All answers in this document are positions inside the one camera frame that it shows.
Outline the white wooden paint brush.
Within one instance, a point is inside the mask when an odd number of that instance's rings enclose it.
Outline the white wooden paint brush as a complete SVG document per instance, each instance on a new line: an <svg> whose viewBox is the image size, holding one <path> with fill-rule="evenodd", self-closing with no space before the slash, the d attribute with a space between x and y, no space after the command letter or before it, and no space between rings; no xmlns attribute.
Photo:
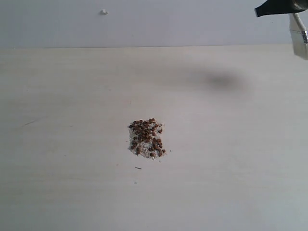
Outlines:
<svg viewBox="0 0 308 231"><path fill-rule="evenodd" d="M294 55L308 59L308 31L298 13L289 14L289 30L292 39Z"/></svg>

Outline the pile of rice and beans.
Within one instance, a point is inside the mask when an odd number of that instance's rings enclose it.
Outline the pile of rice and beans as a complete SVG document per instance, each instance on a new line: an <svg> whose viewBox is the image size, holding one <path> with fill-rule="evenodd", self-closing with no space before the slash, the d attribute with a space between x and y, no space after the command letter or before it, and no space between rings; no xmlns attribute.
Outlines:
<svg viewBox="0 0 308 231"><path fill-rule="evenodd" d="M164 126L155 118L135 120L128 125L128 149L136 156L155 160L167 154L163 147Z"/></svg>

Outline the small white wall clip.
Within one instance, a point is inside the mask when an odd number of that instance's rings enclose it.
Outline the small white wall clip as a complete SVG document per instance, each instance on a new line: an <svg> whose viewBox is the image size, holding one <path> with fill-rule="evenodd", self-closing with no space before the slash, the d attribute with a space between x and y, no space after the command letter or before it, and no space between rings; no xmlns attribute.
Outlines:
<svg viewBox="0 0 308 231"><path fill-rule="evenodd" d="M102 9L102 10L100 11L100 14L101 14L101 15L107 15L107 14L108 14L108 11L105 10L105 9Z"/></svg>

